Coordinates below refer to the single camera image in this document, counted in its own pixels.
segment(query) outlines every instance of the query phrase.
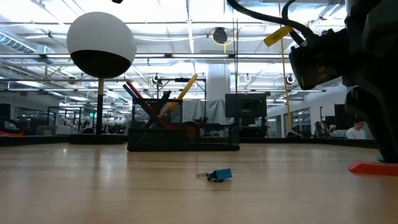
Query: fluorescent light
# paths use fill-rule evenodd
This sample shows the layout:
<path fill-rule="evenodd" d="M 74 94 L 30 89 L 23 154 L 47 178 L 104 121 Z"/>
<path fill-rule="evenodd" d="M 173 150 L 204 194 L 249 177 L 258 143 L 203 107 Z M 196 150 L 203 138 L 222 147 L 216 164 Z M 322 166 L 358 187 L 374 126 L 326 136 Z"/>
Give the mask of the fluorescent light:
<path fill-rule="evenodd" d="M 281 54 L 239 54 L 239 58 L 282 58 Z"/>
<path fill-rule="evenodd" d="M 78 89 L 77 91 L 98 91 L 98 89 Z"/>
<path fill-rule="evenodd" d="M 110 96 L 112 98 L 115 98 L 115 99 L 120 98 L 120 96 L 118 94 L 116 94 L 116 93 L 114 93 L 112 91 L 106 91 L 106 92 L 104 92 L 104 94 L 107 95 L 107 96 Z"/>
<path fill-rule="evenodd" d="M 43 87 L 42 84 L 39 84 L 39 83 L 37 83 L 37 82 L 18 81 L 17 83 L 23 84 L 23 85 L 27 85 L 27 86 L 31 86 L 31 87 L 37 87 L 37 88 Z"/>
<path fill-rule="evenodd" d="M 172 58 L 228 58 L 227 54 L 172 54 Z"/>
<path fill-rule="evenodd" d="M 66 39 L 67 38 L 67 36 L 66 35 L 57 35 L 57 34 L 55 34 L 55 35 L 51 35 L 52 37 L 56 37 L 56 38 L 61 38 L 61 39 Z"/>
<path fill-rule="evenodd" d="M 88 100 L 87 98 L 80 97 L 80 96 L 69 96 L 69 98 L 71 98 L 73 100 L 78 100 L 78 101 L 86 101 L 86 100 Z"/>
<path fill-rule="evenodd" d="M 47 54 L 48 58 L 70 58 L 70 55 L 67 54 Z"/>
<path fill-rule="evenodd" d="M 9 91 L 40 91 L 39 89 L 28 89 L 28 88 L 16 88 L 16 89 L 7 89 Z"/>
<path fill-rule="evenodd" d="M 64 95 L 53 92 L 53 91 L 49 91 L 49 93 L 53 94 L 54 96 L 64 97 Z"/>
<path fill-rule="evenodd" d="M 39 39 L 39 38 L 45 38 L 49 37 L 48 35 L 30 35 L 28 37 L 25 37 L 25 39 Z"/>
<path fill-rule="evenodd" d="M 274 101 L 276 101 L 276 102 L 284 102 L 285 100 L 281 100 L 281 99 L 279 99 L 279 100 L 267 100 L 267 102 L 274 102 Z"/>
<path fill-rule="evenodd" d="M 44 89 L 44 91 L 75 91 L 74 89 Z"/>
<path fill-rule="evenodd" d="M 164 58 L 164 54 L 136 54 L 136 58 Z"/>
<path fill-rule="evenodd" d="M 3 59 L 31 59 L 31 58 L 40 58 L 40 55 L 37 54 L 2 54 L 0 58 Z"/>

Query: black monitor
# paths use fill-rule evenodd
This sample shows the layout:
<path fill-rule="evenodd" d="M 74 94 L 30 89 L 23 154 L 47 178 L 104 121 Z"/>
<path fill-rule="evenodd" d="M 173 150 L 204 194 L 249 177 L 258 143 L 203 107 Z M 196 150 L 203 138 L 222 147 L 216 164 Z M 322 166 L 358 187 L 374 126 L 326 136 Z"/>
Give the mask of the black monitor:
<path fill-rule="evenodd" d="M 225 116 L 233 117 L 266 117 L 266 94 L 225 94 Z"/>

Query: wooden table surface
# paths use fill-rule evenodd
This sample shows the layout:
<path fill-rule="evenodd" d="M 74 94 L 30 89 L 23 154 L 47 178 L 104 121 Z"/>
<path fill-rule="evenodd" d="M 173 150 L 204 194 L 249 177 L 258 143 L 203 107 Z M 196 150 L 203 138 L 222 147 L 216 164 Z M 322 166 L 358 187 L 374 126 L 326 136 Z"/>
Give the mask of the wooden table surface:
<path fill-rule="evenodd" d="M 0 147 L 0 223 L 398 223 L 398 177 L 348 171 L 377 154 L 314 144 Z M 195 176 L 227 167 L 230 181 Z"/>

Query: black and white ball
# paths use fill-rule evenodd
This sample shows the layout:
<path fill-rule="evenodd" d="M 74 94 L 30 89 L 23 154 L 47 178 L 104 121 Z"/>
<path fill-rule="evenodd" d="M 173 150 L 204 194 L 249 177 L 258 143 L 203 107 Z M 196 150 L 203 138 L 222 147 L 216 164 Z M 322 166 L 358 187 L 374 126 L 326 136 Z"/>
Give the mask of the black and white ball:
<path fill-rule="evenodd" d="M 76 66 L 96 78 L 122 75 L 137 52 L 128 26 L 105 12 L 90 12 L 77 18 L 69 28 L 67 44 Z"/>

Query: yellow tag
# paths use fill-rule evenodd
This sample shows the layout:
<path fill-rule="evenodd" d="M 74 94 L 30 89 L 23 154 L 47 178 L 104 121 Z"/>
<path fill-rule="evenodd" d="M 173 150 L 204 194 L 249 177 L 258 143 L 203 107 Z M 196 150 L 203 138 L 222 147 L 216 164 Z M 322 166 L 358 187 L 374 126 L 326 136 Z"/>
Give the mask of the yellow tag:
<path fill-rule="evenodd" d="M 264 39 L 264 43 L 269 47 L 272 44 L 278 42 L 284 36 L 293 31 L 291 27 L 281 27 L 279 30 L 275 31 L 273 34 L 269 35 Z"/>

